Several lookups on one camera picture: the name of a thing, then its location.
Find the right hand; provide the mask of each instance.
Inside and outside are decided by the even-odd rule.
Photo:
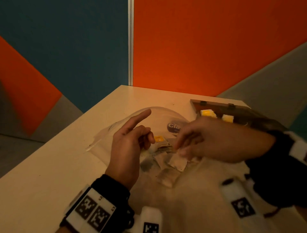
[[[274,143],[268,133],[202,116],[180,130],[174,148],[188,160],[207,157],[237,163],[262,156]]]

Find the yellow label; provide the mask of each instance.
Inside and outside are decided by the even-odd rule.
[[[155,136],[154,139],[156,140],[156,142],[163,142],[164,141],[163,136]]]

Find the white table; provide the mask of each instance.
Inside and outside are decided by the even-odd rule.
[[[70,201],[106,169],[97,157],[85,152],[95,134],[135,111],[151,106],[169,108],[188,120],[194,120],[196,114],[190,99],[246,106],[237,100],[130,86],[118,87],[0,179],[0,232],[55,232]],[[226,208],[223,202],[219,205]],[[218,218],[218,213],[213,215],[219,224],[222,219]],[[307,226],[296,214],[291,218],[293,224],[298,224],[300,229]],[[235,232],[234,226],[230,224],[221,229],[224,229],[223,232]],[[210,228],[214,230],[211,225],[208,229],[195,229],[194,232],[212,232],[208,231]]]

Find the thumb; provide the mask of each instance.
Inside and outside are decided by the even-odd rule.
[[[134,139],[138,139],[141,136],[144,136],[148,134],[151,131],[150,127],[145,127],[143,125],[140,125],[138,127],[135,127],[128,135],[130,137],[133,137]]]
[[[182,157],[185,157],[187,160],[191,160],[194,157],[203,157],[204,148],[202,143],[198,143],[196,145],[189,145],[187,147],[179,149],[178,154]]]

